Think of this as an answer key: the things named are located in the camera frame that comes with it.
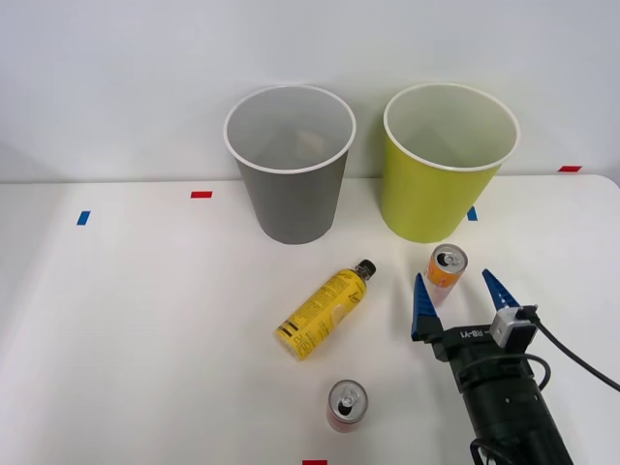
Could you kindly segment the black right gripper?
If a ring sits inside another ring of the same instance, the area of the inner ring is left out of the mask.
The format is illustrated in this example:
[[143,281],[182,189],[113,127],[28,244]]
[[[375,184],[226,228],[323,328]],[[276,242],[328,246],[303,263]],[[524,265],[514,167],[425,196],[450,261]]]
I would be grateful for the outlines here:
[[[481,275],[496,311],[520,306],[488,268],[485,268]],[[499,356],[506,356],[508,353],[496,344],[489,329],[489,325],[469,325],[444,331],[423,277],[420,273],[417,274],[414,285],[412,340],[432,343],[435,358],[449,364],[457,383],[532,379],[534,373],[528,361],[499,359]]]

